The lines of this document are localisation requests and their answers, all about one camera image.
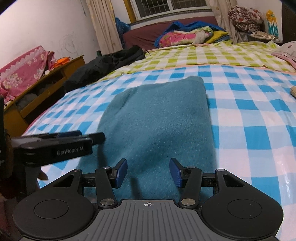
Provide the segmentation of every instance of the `green checkered bedsheet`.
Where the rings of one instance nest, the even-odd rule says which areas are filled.
[[[272,70],[296,72],[285,60],[272,56],[279,46],[270,41],[243,42],[233,45],[222,41],[209,46],[181,45],[156,49],[146,53],[146,58],[124,66],[101,80],[132,74],[138,71],[166,69],[184,65],[227,64],[250,67],[267,67]]]

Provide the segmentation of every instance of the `window frame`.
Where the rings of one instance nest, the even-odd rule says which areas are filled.
[[[148,19],[148,18],[151,18],[151,17],[156,17],[156,16],[162,16],[162,15],[165,15],[165,14],[168,14],[168,13],[176,13],[176,12],[184,12],[184,11],[190,11],[190,10],[201,10],[201,9],[211,9],[209,3],[208,3],[208,0],[205,0],[206,2],[206,6],[202,6],[202,7],[188,7],[188,8],[179,8],[179,9],[173,9],[173,4],[171,2],[171,0],[167,0],[168,2],[168,7],[170,9],[170,11],[166,11],[166,12],[161,12],[161,13],[157,13],[157,14],[152,14],[152,15],[148,15],[148,16],[145,16],[145,17],[141,17],[140,16],[140,12],[138,10],[138,7],[137,7],[137,4],[136,4],[136,1],[135,0],[130,0],[131,1],[131,5],[133,7],[133,11],[136,15],[136,20],[139,21],[139,20],[143,20],[143,19]]]

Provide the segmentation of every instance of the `dark door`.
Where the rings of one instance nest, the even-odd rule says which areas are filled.
[[[296,14],[290,10],[285,4],[282,4],[282,29],[283,43],[296,40]]]

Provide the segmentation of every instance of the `window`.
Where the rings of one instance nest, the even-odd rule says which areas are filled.
[[[138,19],[182,10],[208,8],[206,0],[132,0]]]

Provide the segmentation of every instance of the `pink floral blanket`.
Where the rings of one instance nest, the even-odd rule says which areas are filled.
[[[4,103],[14,100],[28,89],[40,79],[45,68],[51,70],[54,63],[54,52],[38,46],[0,69],[0,94],[4,97]]]

